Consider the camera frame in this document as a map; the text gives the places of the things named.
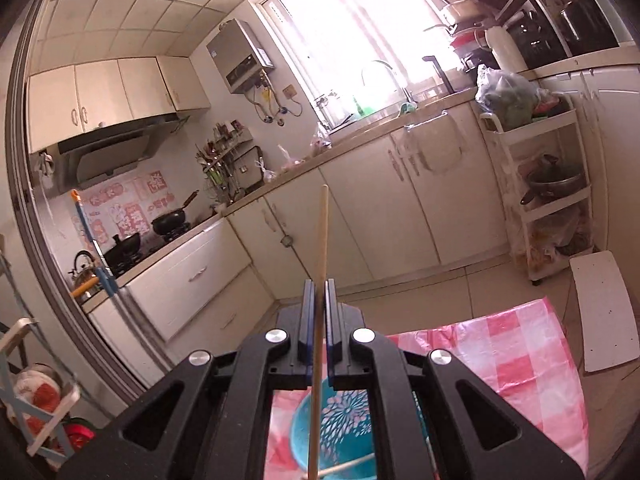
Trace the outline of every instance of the silver screw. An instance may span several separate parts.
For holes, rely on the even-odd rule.
[[[189,356],[189,362],[193,366],[202,366],[207,364],[209,361],[211,361],[211,354],[204,350],[196,350]]]
[[[357,328],[353,331],[353,338],[358,343],[371,343],[376,337],[376,333],[370,328]]]
[[[453,358],[446,350],[434,350],[431,352],[431,360],[437,365],[448,365]]]
[[[264,338],[269,343],[279,343],[281,341],[284,341],[287,338],[287,333],[284,330],[281,330],[279,328],[274,328],[273,330],[269,330],[264,335]]]

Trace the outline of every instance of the plastic tablecloth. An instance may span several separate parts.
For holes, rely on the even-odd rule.
[[[401,349],[450,350],[586,473],[588,424],[578,371],[553,306],[546,300],[432,330],[389,336]],[[308,392],[276,392],[265,480],[300,480],[289,447],[297,406]]]

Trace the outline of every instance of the white board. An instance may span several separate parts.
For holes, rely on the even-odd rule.
[[[570,263],[582,318],[584,370],[596,372],[640,357],[636,319],[611,251]]]

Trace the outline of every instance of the triangular cutout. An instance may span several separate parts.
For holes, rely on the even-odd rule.
[[[456,389],[484,450],[491,451],[518,436],[520,433],[518,428],[503,413],[497,411],[470,383],[458,381]]]
[[[127,425],[122,436],[149,451],[155,451],[183,390],[184,383],[172,384],[162,396],[149,404],[144,412]]]

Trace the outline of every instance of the kettle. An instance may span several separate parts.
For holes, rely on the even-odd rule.
[[[78,269],[78,258],[80,258],[80,256],[85,256],[89,259],[90,262],[88,264],[82,264]],[[96,273],[94,256],[89,251],[79,251],[79,253],[76,254],[76,257],[74,258],[74,268],[69,274],[71,274],[71,280],[73,281],[74,288],[78,288],[84,283],[88,282],[90,279],[95,278]],[[78,301],[79,304],[83,304],[94,294],[100,292],[100,290],[100,285],[94,285],[86,292],[81,294],[78,298],[76,298],[76,301]]]

